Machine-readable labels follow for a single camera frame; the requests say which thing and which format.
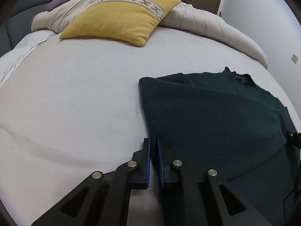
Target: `beige blanket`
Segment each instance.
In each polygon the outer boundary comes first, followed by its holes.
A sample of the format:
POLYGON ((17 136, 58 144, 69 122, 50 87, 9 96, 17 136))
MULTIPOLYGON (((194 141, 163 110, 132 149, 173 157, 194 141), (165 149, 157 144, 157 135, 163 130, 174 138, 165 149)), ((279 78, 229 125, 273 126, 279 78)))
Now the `beige blanket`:
MULTIPOLYGON (((31 31, 49 29, 61 33, 76 16, 97 1, 71 0, 51 12, 39 13, 32 21, 31 31)), ((268 66, 266 55, 255 41, 228 25, 221 17, 193 8, 192 5, 181 2, 161 20, 159 25, 189 31, 225 43, 259 61, 265 68, 268 66)))

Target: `white bed sheet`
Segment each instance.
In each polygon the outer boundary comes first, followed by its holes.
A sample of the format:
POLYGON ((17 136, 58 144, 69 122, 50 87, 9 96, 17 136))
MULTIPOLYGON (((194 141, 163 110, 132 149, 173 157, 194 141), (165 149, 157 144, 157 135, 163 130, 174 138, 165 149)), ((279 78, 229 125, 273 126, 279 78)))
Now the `white bed sheet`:
POLYGON ((8 80, 19 64, 49 37, 56 35, 51 30, 40 30, 27 34, 13 50, 0 57, 0 87, 8 80))
MULTIPOLYGON (((248 73, 288 107, 257 61, 224 44, 157 27, 143 48, 105 39, 49 38, 0 89, 0 198, 29 226, 95 170, 115 170, 141 149, 147 128, 138 81, 174 73, 248 73)), ((161 226, 156 180, 131 194, 128 225, 161 226)))

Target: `white fabric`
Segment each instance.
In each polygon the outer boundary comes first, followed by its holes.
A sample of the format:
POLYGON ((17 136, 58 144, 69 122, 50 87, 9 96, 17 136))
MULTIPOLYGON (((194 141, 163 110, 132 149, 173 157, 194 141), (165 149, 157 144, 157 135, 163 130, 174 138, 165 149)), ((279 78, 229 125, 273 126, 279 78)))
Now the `white fabric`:
MULTIPOLYGON (((301 131, 270 73, 225 44, 164 27, 142 48, 58 37, 34 50, 0 88, 0 198, 18 226, 31 225, 93 171, 115 170, 141 149, 147 137, 142 77, 217 73, 226 66, 248 73, 288 107, 301 131)), ((163 226, 156 184, 132 192, 128 226, 163 226)))
MULTIPOLYGON (((31 31, 49 29, 61 33, 79 14, 97 4, 98 1, 71 0, 50 12, 38 13, 31 24, 31 31)), ((228 25, 221 17, 208 11, 181 2, 162 19, 159 25, 220 41, 268 67, 267 57, 255 41, 228 25)))
POLYGON ((40 30, 27 34, 13 50, 0 58, 0 87, 7 81, 19 64, 33 50, 56 33, 51 30, 40 30))

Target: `yellow pillow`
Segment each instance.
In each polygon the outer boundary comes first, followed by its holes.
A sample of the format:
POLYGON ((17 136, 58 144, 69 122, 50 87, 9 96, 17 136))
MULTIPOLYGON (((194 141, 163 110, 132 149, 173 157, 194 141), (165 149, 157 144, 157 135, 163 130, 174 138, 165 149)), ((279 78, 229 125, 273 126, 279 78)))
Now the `yellow pillow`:
POLYGON ((66 38, 111 38, 143 47, 161 19, 180 0, 99 0, 62 32, 66 38))

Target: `blanket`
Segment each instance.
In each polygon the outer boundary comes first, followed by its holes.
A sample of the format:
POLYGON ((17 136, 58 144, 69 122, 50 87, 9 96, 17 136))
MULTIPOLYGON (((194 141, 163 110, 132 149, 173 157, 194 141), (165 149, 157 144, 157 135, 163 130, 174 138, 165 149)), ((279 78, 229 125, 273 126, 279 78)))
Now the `blanket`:
MULTIPOLYGON (((79 14, 97 4, 99 0, 71 0, 53 9, 37 14, 30 25, 31 31, 41 29, 61 33, 79 14)), ((160 26, 206 36, 246 54, 267 68, 267 57, 250 37, 228 25, 221 17, 180 3, 159 23, 160 26)))
MULTIPOLYGON (((153 164, 159 138, 191 169, 216 169, 273 225, 284 222, 282 199, 294 187, 299 150, 285 146, 282 130, 296 129, 277 98, 249 75, 228 68, 222 73, 145 77, 139 87, 153 164)), ((161 192, 165 211, 175 204, 175 196, 161 192)), ((165 225, 177 221, 165 219, 165 225)))

